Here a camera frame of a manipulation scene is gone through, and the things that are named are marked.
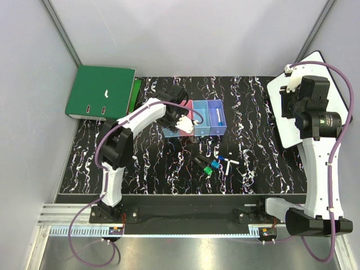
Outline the black cap white pen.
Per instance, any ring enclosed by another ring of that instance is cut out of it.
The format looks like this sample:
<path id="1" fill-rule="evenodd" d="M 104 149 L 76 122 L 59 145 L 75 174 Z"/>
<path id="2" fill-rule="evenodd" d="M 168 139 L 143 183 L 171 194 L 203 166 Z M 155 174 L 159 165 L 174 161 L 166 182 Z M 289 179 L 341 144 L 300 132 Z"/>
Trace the black cap white pen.
<path id="1" fill-rule="evenodd" d="M 228 159 L 228 158 L 225 158 L 224 160 L 227 162 L 226 172 L 225 172 L 225 175 L 226 175 L 226 176 L 229 174 L 230 165 L 231 165 L 231 164 L 235 164 L 235 165 L 239 165 L 239 164 L 240 164 L 240 162 L 239 162 L 239 161 L 236 161 L 236 160 L 231 160 L 231 159 Z"/>

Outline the blue tip white pen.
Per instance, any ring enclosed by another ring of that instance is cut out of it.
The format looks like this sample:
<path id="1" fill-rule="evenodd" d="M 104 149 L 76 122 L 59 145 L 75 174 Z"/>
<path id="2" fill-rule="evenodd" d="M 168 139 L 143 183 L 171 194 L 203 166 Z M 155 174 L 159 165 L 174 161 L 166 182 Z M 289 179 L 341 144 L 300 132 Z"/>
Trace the blue tip white pen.
<path id="1" fill-rule="evenodd" d="M 223 156 L 218 156 L 218 159 L 219 159 L 219 160 L 229 161 L 229 159 L 228 159 L 228 158 L 225 158 L 225 157 L 223 157 Z"/>

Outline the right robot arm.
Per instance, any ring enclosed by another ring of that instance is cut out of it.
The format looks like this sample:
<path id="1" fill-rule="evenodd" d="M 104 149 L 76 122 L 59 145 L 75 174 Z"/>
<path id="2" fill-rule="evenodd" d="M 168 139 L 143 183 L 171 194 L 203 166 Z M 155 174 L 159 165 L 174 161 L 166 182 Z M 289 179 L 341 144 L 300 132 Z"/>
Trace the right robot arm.
<path id="1" fill-rule="evenodd" d="M 343 129 L 338 112 L 329 111 L 331 83 L 326 77 L 280 75 L 267 85 L 276 125 L 284 148 L 297 146 L 307 178 L 304 206 L 281 198 L 267 198 L 255 209 L 258 221 L 276 217 L 286 223 L 292 236 L 327 237 L 351 233 L 352 221 L 344 218 L 338 177 L 328 180 L 328 169 L 337 173 L 331 150 Z"/>

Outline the blue cap black highlighter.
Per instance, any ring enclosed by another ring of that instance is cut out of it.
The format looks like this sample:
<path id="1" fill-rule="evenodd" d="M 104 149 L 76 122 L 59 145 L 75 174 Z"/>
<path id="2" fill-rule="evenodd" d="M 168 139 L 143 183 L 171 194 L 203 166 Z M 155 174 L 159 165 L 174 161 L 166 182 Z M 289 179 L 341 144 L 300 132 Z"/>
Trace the blue cap black highlighter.
<path id="1" fill-rule="evenodd" d="M 199 155 L 199 159 L 201 159 L 203 162 L 209 164 L 212 168 L 218 169 L 220 167 L 220 163 L 218 163 L 217 161 L 215 161 L 209 157 Z"/>

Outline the pink drawer box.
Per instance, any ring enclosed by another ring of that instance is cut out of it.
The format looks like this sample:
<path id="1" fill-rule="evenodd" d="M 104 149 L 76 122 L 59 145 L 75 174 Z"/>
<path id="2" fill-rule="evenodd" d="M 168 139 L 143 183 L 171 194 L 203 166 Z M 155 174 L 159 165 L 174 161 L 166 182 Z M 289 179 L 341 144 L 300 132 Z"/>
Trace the pink drawer box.
<path id="1" fill-rule="evenodd" d="M 189 100 L 188 103 L 185 103 L 185 102 L 183 101 L 183 102 L 181 102 L 181 105 L 187 107 L 188 109 L 189 109 L 189 108 L 191 108 L 191 109 L 193 108 L 192 100 Z M 192 120 L 193 117 L 194 117 L 194 113 L 190 110 L 190 111 L 188 112 L 188 114 L 187 114 L 187 117 Z M 179 130 L 179 136 L 180 136 L 180 137 L 182 137 L 182 136 L 193 136 L 194 134 L 195 134 L 195 129 L 194 129 L 194 128 L 193 128 L 193 130 L 192 130 L 191 133 L 186 133 L 186 132 L 184 132 L 184 131 L 182 131 L 182 130 Z"/>

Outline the white whiteboard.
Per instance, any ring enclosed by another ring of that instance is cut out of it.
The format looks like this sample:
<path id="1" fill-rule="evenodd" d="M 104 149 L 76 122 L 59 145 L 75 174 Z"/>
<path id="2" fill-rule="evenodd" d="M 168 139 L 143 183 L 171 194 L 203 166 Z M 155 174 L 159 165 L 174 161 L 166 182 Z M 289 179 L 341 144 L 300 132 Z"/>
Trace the white whiteboard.
<path id="1" fill-rule="evenodd" d="M 327 78 L 330 82 L 330 89 L 327 96 L 327 111 L 338 113 L 341 116 L 341 121 L 343 123 L 348 116 L 348 106 L 345 104 L 343 96 L 334 82 L 329 69 L 319 64 L 308 64 L 308 61 L 324 63 L 321 53 L 315 51 L 304 58 L 300 65 L 295 66 L 292 69 L 289 69 L 289 67 L 286 66 L 279 76 L 267 84 L 270 103 L 276 120 L 280 140 L 284 148 L 289 148 L 302 143 L 300 130 L 295 126 L 295 119 L 289 116 L 289 110 L 286 108 L 284 96 L 294 93 L 303 76 L 314 75 Z"/>

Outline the green ring binder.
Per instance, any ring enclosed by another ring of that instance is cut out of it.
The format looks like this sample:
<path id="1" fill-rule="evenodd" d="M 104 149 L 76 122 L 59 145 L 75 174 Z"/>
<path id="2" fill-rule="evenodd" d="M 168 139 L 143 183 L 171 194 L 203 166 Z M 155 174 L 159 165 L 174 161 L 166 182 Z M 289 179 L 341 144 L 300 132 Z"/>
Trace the green ring binder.
<path id="1" fill-rule="evenodd" d="M 135 69 L 80 66 L 65 114 L 88 120 L 116 120 L 126 116 L 135 74 Z"/>

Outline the green cap black highlighter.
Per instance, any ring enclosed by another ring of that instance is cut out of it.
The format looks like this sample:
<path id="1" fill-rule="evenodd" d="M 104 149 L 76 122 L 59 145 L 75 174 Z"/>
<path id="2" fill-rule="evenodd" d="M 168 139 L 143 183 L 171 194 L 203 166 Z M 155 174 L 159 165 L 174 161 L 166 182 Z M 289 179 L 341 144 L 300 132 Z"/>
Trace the green cap black highlighter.
<path id="1" fill-rule="evenodd" d="M 199 159 L 198 157 L 195 157 L 194 162 L 202 169 L 202 171 L 207 174 L 208 176 L 212 175 L 213 170 L 210 166 L 208 166 L 208 164 L 206 164 L 205 162 L 203 162 L 201 159 Z"/>

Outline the blue capped white marker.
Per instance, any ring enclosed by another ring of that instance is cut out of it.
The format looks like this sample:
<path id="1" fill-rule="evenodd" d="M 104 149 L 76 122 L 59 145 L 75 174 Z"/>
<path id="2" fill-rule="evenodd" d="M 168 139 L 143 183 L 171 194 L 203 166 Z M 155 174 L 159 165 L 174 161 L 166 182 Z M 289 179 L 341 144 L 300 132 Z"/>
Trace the blue capped white marker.
<path id="1" fill-rule="evenodd" d="M 222 124 L 219 108 L 216 108 L 216 113 L 217 113 L 217 119 L 218 119 L 218 126 L 222 126 L 223 124 Z"/>

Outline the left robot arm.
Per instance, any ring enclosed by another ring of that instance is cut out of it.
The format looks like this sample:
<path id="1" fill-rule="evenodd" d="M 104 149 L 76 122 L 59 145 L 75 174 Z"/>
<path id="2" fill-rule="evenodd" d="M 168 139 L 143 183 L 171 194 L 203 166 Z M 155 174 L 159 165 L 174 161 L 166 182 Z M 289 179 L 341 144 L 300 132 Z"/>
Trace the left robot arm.
<path id="1" fill-rule="evenodd" d="M 177 132 L 189 112 L 186 90 L 178 85 L 157 91 L 140 108 L 118 120 L 105 121 L 96 148 L 95 163 L 102 169 L 102 191 L 92 208 L 90 222 L 116 223 L 122 219 L 122 181 L 126 165 L 134 153 L 134 139 L 156 122 Z"/>

